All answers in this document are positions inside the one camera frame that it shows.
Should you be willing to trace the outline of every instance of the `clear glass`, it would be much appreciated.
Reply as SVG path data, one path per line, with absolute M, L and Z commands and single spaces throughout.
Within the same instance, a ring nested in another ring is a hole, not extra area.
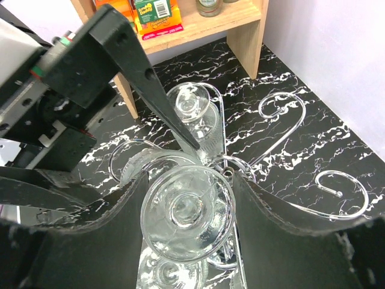
M 221 116 L 205 87 L 193 82 L 177 85 L 167 93 L 171 104 L 186 127 L 200 145 L 194 150 L 173 133 L 184 152 L 196 156 L 207 165 L 211 158 L 223 154 L 223 128 Z
M 143 149 L 126 163 L 122 170 L 120 183 L 127 184 L 138 172 L 146 170 L 149 172 L 151 184 L 173 167 L 189 164 L 201 164 L 201 162 L 185 152 L 158 148 Z
M 141 229 L 149 247 L 178 263 L 196 262 L 227 240 L 235 219 L 229 183 L 203 166 L 175 167 L 149 188 Z
M 196 0 L 199 14 L 214 17 L 221 12 L 223 0 Z
M 238 269 L 234 272 L 234 275 L 230 280 L 230 289 L 244 289 L 242 286 L 241 274 Z
M 140 255 L 137 289 L 202 289 L 207 275 L 205 260 L 177 264 L 160 258 L 146 247 Z
M 223 246 L 207 258 L 207 262 L 218 270 L 237 268 L 233 232 L 230 233 Z

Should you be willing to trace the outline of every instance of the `wooden shelf leg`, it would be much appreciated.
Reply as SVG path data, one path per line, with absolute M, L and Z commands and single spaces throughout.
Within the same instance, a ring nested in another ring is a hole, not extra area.
M 251 79 L 256 79 L 269 0 L 253 0 L 253 2 L 261 11 L 261 19 L 228 30 L 227 44 L 238 58 L 249 77 Z
M 137 119 L 139 116 L 138 116 L 137 108 L 135 107 L 134 97 L 132 96 L 130 84 L 121 73 L 118 73 L 115 76 L 114 82 L 116 84 L 116 87 L 118 88 L 118 91 L 122 95 L 122 98 L 125 101 L 132 117 L 134 119 Z

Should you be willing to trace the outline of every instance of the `black marble countertop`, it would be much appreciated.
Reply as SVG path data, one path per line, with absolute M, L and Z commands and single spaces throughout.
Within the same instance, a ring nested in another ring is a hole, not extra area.
M 306 118 L 294 133 L 272 154 L 254 166 L 257 183 L 272 194 L 313 210 L 351 214 L 360 209 L 363 196 L 355 185 L 340 176 L 325 176 L 322 184 L 343 192 L 342 198 L 315 185 L 323 170 L 340 170 L 357 178 L 367 189 L 369 206 L 364 217 L 371 219 L 385 212 L 385 165 L 352 130 L 338 118 L 266 46 L 262 48 L 259 73 L 251 80 L 225 40 L 210 43 L 155 67 L 166 91 L 185 81 L 208 82 L 222 93 L 225 103 L 228 154 L 251 161 L 265 152 L 301 116 L 293 99 L 282 99 L 266 106 L 288 108 L 271 120 L 258 112 L 262 98 L 273 92 L 291 92 L 306 105 Z M 108 174 L 108 158 L 121 142 L 145 138 L 163 148 L 179 149 L 170 130 L 144 106 L 135 101 L 140 118 L 133 120 L 123 101 L 116 106 L 95 133 L 97 145 L 80 162 L 81 178 L 107 194 L 117 188 Z M 119 174 L 135 149 L 124 150 L 114 162 Z M 210 274 L 205 288 L 228 288 L 229 272 Z

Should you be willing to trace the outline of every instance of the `glass jar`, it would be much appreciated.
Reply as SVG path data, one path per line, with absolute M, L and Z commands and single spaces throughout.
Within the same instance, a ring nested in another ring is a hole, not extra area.
M 207 275 L 206 260 L 178 264 L 157 256 L 146 247 L 140 255 L 137 289 L 202 289 Z
M 198 141 L 195 150 L 173 133 L 184 152 L 196 156 L 207 165 L 211 158 L 224 152 L 222 118 L 218 108 L 210 101 L 204 83 L 185 82 L 173 87 L 167 96 L 176 114 Z
M 227 240 L 235 219 L 229 183 L 203 166 L 175 167 L 144 198 L 141 229 L 148 246 L 176 263 L 207 258 Z
M 199 14 L 214 17 L 221 12 L 223 0 L 196 0 Z

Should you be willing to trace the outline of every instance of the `wooden shelf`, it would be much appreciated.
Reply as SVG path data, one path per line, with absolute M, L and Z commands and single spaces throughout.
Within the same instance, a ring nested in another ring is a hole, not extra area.
M 83 23 L 86 23 L 96 10 L 93 0 L 71 2 Z M 238 0 L 235 3 L 223 4 L 221 13 L 215 17 L 202 17 L 197 11 L 196 0 L 178 0 L 184 30 L 155 39 L 140 39 L 140 43 L 145 52 L 151 54 L 227 30 L 227 44 L 250 78 L 255 79 L 268 4 L 269 0 Z M 136 119 L 138 114 L 129 83 L 120 73 L 114 81 L 133 118 Z
M 199 15 L 195 0 L 179 0 L 178 5 L 184 30 L 155 39 L 140 39 L 147 54 L 261 19 L 261 12 L 250 0 L 239 0 L 235 3 L 223 4 L 221 13 L 215 17 Z

